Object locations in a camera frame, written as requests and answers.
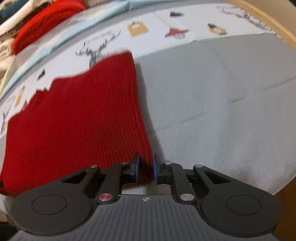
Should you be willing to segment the cream folded fleece blanket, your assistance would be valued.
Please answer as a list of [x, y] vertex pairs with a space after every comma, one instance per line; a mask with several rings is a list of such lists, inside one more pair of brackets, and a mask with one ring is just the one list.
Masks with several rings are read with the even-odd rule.
[[1, 82], [10, 79], [17, 69], [14, 41], [14, 38], [10, 38], [1, 43]]

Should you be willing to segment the bright red folded blanket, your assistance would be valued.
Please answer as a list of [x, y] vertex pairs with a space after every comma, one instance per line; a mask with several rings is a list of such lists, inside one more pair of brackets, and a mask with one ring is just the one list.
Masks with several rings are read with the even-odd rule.
[[18, 32], [13, 43], [14, 54], [44, 36], [71, 16], [86, 9], [84, 1], [58, 0], [32, 17]]

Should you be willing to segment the wooden bed frame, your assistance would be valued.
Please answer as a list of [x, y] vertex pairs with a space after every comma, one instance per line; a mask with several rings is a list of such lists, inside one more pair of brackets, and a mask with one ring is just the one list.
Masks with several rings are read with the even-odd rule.
[[[268, 24], [295, 49], [295, 1], [229, 1]], [[295, 179], [275, 197], [282, 206], [282, 218], [275, 234], [281, 240], [295, 240]]]

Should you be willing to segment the light blue bed sheet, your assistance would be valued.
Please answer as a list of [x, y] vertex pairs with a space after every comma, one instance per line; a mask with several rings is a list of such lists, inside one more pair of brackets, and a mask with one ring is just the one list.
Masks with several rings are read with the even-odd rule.
[[68, 18], [33, 44], [23, 49], [21, 54], [24, 54], [25, 51], [36, 47], [33, 54], [17, 69], [6, 87], [1, 92], [1, 100], [10, 95], [13, 88], [15, 88], [19, 83], [24, 82], [23, 78], [28, 75], [36, 76], [36, 73], [39, 71], [40, 65], [44, 59], [70, 39], [85, 30], [94, 27], [102, 21], [113, 18], [114, 16], [133, 9], [162, 3], [164, 3], [164, 1], [111, 1], [100, 6], [95, 6], [85, 11], [81, 11]]

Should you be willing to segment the dark red knit sweater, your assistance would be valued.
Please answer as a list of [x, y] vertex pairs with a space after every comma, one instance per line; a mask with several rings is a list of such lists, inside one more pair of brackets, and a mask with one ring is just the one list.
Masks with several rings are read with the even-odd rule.
[[9, 120], [1, 194], [17, 196], [91, 165], [108, 169], [135, 154], [147, 182], [152, 149], [126, 51], [81, 75], [55, 79]]

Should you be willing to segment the white deer print cloth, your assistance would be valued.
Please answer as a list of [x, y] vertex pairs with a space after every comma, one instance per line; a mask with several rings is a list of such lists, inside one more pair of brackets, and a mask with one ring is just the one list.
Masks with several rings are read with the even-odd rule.
[[111, 54], [129, 50], [138, 58], [193, 41], [263, 34], [273, 30], [232, 4], [213, 1], [151, 8], [146, 13], [137, 8], [114, 16], [57, 48], [44, 59], [36, 76], [23, 78], [2, 100], [1, 135], [36, 91], [49, 89], [57, 77], [84, 72]]

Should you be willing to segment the grey bed mattress cover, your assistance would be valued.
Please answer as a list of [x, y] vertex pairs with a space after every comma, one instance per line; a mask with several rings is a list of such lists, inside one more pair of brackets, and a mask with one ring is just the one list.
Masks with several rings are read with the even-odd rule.
[[132, 57], [152, 154], [271, 194], [295, 178], [295, 51], [278, 37], [194, 41]]

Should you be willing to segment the dark teal shark plush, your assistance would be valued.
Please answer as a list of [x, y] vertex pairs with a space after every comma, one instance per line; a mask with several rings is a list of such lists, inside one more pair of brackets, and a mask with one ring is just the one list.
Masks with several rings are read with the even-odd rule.
[[1, 24], [13, 16], [28, 0], [7, 0], [1, 1]]

